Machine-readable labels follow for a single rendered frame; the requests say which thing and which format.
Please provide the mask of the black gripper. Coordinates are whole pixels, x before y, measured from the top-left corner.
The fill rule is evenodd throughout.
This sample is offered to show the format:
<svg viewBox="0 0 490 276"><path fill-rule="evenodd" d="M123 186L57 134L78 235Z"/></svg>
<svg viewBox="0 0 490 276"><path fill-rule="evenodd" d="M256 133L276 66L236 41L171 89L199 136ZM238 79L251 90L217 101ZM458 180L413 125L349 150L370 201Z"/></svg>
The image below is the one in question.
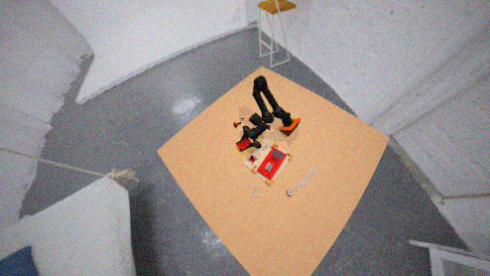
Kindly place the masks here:
<svg viewBox="0 0 490 276"><path fill-rule="evenodd" d="M246 125L244 125L242 128L243 128L243 132L245 132L246 129L250 129L249 126L246 126ZM256 134L255 138L252 139L254 142L253 143L251 142L251 144L248 145L246 147L246 149L247 148L250 148L250 147L255 147L255 148L260 149L262 147L262 145L260 144L260 142L256 141L257 137L260 136L260 135L262 135L262 133L257 129L257 127L254 129L254 131L257 131L257 134ZM243 133L243 136L242 136L241 140L244 139L244 138L246 138L246 135Z"/></svg>

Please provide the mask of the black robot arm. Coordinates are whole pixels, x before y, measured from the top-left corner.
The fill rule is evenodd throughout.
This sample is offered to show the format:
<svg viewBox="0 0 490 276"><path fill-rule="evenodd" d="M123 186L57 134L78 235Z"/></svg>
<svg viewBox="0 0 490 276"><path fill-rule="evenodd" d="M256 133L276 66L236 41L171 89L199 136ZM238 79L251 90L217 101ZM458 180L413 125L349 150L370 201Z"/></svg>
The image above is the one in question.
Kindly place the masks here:
<svg viewBox="0 0 490 276"><path fill-rule="evenodd" d="M272 112L268 109L266 103L264 102L263 97L261 95L261 91L264 93L270 105L273 107ZM254 113L252 116L250 116L249 121L253 125L255 126L257 125L257 129L261 133L263 133L267 128L270 130L271 126L268 125L267 123L273 123L275 117L281 119L284 127L289 127L294 123L295 120L291 118L291 113L285 112L284 109L281 108L276 102L275 98L273 97L271 91L267 86L266 79L263 75L259 75L257 78L254 79L252 95L257 101L257 104L262 112L262 117L260 117L258 113ZM251 138L251 139L255 138L257 131L254 131L254 129L255 128L253 127L251 129L245 130L244 134L246 135L247 138Z"/></svg>

